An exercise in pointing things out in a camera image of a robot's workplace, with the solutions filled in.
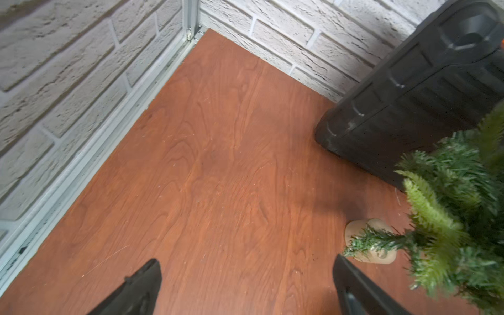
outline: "scratch on floor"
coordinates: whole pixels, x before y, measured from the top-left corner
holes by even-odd
[[[82,275],[81,278],[83,278],[84,276],[88,275],[90,272],[92,272],[93,270],[95,270],[98,266],[100,266],[102,263],[106,262],[107,260],[109,260],[110,257],[114,256],[115,254],[117,254],[118,252],[120,252],[121,250],[125,249],[126,247],[128,247],[129,245],[126,245],[124,246],[123,248],[119,249],[118,251],[116,251],[115,253],[113,253],[112,255],[110,255],[109,257],[105,258],[104,261],[100,262],[99,264],[97,264],[96,266],[93,267],[93,269],[91,269],[90,271],[88,271],[87,273],[85,273],[84,275]]]
[[[397,194],[397,188],[395,188],[396,190],[396,198],[397,198],[397,203],[399,204],[399,206],[401,205],[401,201],[399,200],[399,195]]]

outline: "black plastic container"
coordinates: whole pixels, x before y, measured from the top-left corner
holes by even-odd
[[[504,11],[448,1],[322,117],[316,141],[402,189],[405,152],[477,126],[504,98]]]

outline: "wooden floor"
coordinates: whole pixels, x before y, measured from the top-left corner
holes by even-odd
[[[325,151],[331,103],[209,30],[0,299],[86,314],[148,259],[155,314],[339,314],[350,220],[408,225],[405,196]],[[476,313],[410,291],[406,257],[353,261],[413,314]]]

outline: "artificial pine branch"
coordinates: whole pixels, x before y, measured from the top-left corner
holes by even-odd
[[[398,173],[413,230],[367,226],[346,256],[402,249],[416,285],[454,292],[484,314],[504,313],[504,103],[478,129],[457,132],[430,154],[405,155]]]

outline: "white brick wall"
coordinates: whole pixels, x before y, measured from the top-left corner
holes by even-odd
[[[444,0],[201,0],[201,23],[339,100]]]
[[[182,31],[181,0],[2,3],[0,235]]]

